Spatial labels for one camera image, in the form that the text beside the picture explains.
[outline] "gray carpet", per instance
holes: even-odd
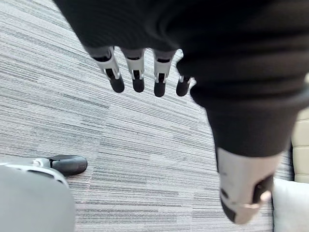
[[[51,1],[4,0],[0,13],[0,154],[88,158],[69,179],[76,231],[272,231],[270,203],[245,226],[223,214],[204,110],[176,96],[180,51],[159,99],[151,51],[136,93],[117,49],[126,89],[116,94]],[[289,171],[285,158],[278,175]]]

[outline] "robotic hand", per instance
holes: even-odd
[[[280,153],[309,105],[309,2],[54,1],[116,92],[125,86],[113,46],[122,49],[137,92],[144,90],[144,49],[154,50],[157,97],[175,50],[183,50],[176,92],[185,95],[195,78],[191,96],[212,128],[223,210],[247,223],[270,197]]]

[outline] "black fabric covering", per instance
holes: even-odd
[[[308,0],[55,0],[85,47],[177,48],[216,146],[270,156],[309,104]]]

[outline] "white cushion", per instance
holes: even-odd
[[[274,232],[309,231],[309,184],[274,179]]]
[[[309,108],[298,115],[292,144],[295,181],[309,183]]]

